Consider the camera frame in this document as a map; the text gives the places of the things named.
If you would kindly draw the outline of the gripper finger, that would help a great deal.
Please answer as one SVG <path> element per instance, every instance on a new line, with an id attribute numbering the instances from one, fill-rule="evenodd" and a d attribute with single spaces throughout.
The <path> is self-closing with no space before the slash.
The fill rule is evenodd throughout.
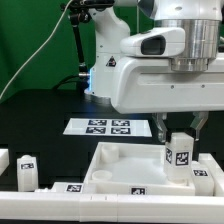
<path id="1" fill-rule="evenodd" d="M 167 114 L 166 113 L 154 113 L 152 115 L 153 120 L 155 122 L 155 125 L 158 130 L 158 140 L 161 143 L 166 142 L 166 134 L 167 134 L 167 127 L 165 125 L 165 120 L 167 119 Z"/>
<path id="2" fill-rule="evenodd" d="M 200 131 L 208 120 L 209 113 L 205 111 L 194 112 L 194 119 L 190 127 L 195 131 L 195 140 L 198 141 L 200 138 Z"/>

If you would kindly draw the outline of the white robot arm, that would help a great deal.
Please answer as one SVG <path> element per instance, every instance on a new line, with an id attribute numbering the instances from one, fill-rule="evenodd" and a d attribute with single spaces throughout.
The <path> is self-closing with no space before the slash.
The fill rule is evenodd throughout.
<path id="1" fill-rule="evenodd" d="M 87 94 L 120 113 L 224 110 L 224 53 L 218 51 L 224 0 L 115 0 L 154 21 L 135 35 L 112 8 L 95 22 L 96 62 Z"/>

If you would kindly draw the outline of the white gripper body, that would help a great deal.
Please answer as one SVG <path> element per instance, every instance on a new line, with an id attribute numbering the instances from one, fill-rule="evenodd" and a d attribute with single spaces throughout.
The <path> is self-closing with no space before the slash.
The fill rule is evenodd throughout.
<path id="1" fill-rule="evenodd" d="M 120 42 L 111 103 L 120 113 L 224 110 L 224 52 L 175 68 L 186 49 L 182 28 L 153 28 Z"/>

